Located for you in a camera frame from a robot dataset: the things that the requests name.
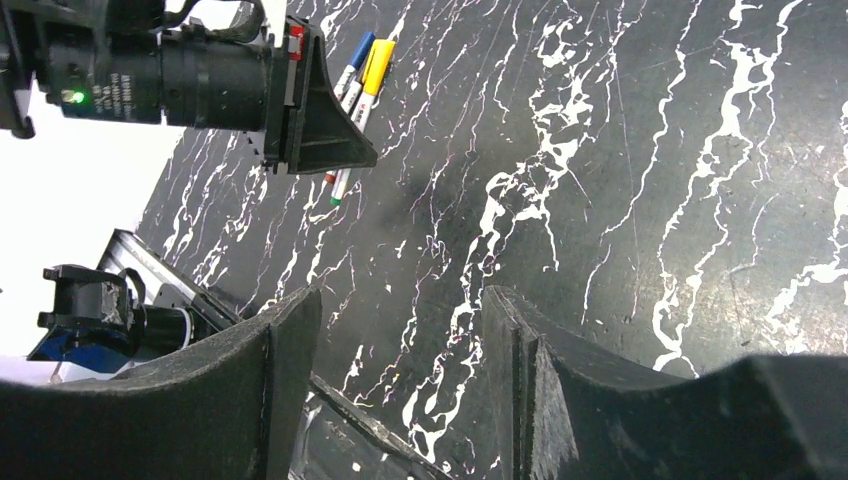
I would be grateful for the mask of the yellow pen cap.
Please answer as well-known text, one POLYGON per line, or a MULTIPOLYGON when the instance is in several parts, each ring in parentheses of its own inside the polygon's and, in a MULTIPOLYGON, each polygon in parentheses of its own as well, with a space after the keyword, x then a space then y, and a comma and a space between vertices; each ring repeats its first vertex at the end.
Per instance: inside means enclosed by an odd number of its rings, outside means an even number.
POLYGON ((378 95, 395 46, 396 42, 388 39, 376 39, 372 43, 362 77, 363 93, 378 95))

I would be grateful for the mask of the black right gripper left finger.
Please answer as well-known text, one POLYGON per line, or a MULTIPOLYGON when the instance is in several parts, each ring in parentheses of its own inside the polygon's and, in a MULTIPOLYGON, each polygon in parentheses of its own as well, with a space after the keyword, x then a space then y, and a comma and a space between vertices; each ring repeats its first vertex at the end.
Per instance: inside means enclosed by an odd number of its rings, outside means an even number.
POLYGON ((1 385, 5 479, 284 479, 322 321, 303 288, 109 380, 1 385))

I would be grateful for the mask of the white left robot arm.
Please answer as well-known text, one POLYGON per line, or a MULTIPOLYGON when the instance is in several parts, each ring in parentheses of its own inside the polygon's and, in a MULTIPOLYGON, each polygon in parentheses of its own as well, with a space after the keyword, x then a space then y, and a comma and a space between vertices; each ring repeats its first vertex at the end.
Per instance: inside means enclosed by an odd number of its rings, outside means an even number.
POLYGON ((210 29, 186 1, 5 1, 1 127, 35 130, 34 90, 67 118, 243 132, 263 167, 371 168, 377 152, 335 97, 320 29, 250 1, 210 29))

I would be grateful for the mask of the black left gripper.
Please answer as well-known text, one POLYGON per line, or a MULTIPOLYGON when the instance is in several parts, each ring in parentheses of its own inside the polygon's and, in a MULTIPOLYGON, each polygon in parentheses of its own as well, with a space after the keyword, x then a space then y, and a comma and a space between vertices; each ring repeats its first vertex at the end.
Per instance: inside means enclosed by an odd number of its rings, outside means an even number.
POLYGON ((287 16, 268 40, 263 167, 292 175, 374 167, 372 142, 333 91, 321 30, 287 16))

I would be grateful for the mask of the white pen blue cap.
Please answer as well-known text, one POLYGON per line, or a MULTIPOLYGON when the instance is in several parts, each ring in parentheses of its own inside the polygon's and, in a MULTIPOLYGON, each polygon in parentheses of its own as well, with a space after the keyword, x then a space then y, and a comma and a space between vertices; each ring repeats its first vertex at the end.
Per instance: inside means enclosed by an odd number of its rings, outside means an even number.
POLYGON ((341 100, 343 98, 346 89, 349 86, 349 83, 366 62, 370 50, 372 48, 373 42, 375 40, 376 35, 373 31, 366 31, 362 36, 357 47, 354 49, 349 61, 347 62, 347 65, 342 71, 342 74, 335 83, 333 91, 338 100, 341 100))

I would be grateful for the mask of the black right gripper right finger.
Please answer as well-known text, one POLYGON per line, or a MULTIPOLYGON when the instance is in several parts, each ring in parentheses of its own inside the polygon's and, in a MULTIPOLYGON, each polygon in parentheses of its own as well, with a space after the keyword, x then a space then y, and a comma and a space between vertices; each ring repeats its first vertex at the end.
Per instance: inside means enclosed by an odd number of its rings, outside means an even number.
POLYGON ((752 355, 697 379, 575 335, 489 286, 483 342, 507 479, 843 479, 847 360, 752 355))

